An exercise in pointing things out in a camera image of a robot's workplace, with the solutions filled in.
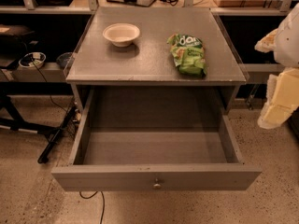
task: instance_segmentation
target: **speckled floor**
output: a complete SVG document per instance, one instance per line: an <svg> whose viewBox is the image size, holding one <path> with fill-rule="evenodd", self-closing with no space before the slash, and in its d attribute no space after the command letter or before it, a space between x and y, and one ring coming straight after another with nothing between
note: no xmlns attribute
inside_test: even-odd
<svg viewBox="0 0 299 224"><path fill-rule="evenodd" d="M68 104L67 99L53 99ZM33 122L58 125L64 115L49 97L13 102ZM260 129L259 111L233 109L229 115L245 162L263 169L246 191L104 192L103 223L298 224L298 141L288 125ZM100 193L82 199L77 192L64 192L50 174L52 167L66 164L72 142L70 133L64 132L50 161L40 165L37 159L47 144L44 136L0 129L0 223L100 222Z"/></svg>

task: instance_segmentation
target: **green chip bag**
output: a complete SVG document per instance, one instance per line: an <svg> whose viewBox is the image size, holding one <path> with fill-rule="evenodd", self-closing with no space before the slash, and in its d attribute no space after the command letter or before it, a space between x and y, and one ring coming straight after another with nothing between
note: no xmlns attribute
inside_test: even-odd
<svg viewBox="0 0 299 224"><path fill-rule="evenodd" d="M171 45L170 52L181 74L197 77L206 75L205 51L200 39L191 35L174 34L168 38L167 44Z"/></svg>

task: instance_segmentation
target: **drawer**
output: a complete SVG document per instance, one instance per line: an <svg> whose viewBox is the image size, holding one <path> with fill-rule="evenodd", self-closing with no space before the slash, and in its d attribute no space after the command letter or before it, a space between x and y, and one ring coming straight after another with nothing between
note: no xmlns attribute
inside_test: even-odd
<svg viewBox="0 0 299 224"><path fill-rule="evenodd" d="M261 169L243 162L222 107L214 87L94 88L52 174L66 191L246 189Z"/></svg>

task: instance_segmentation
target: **monitor stand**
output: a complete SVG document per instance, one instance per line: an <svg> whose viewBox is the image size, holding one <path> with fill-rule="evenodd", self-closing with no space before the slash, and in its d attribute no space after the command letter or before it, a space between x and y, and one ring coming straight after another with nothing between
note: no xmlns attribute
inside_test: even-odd
<svg viewBox="0 0 299 224"><path fill-rule="evenodd" d="M156 0L107 0L107 1L111 3L121 3L121 4L139 6L139 7L149 7Z"/></svg>

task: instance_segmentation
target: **white robotic hand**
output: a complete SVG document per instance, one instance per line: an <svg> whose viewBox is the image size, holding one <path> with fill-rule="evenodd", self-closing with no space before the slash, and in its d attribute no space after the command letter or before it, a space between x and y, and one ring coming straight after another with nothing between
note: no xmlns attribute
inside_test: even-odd
<svg viewBox="0 0 299 224"><path fill-rule="evenodd" d="M267 102L258 124L273 129L285 122L299 106L299 4L279 27L259 41L255 49L273 50L276 62L287 68L278 77L270 75L267 82Z"/></svg>

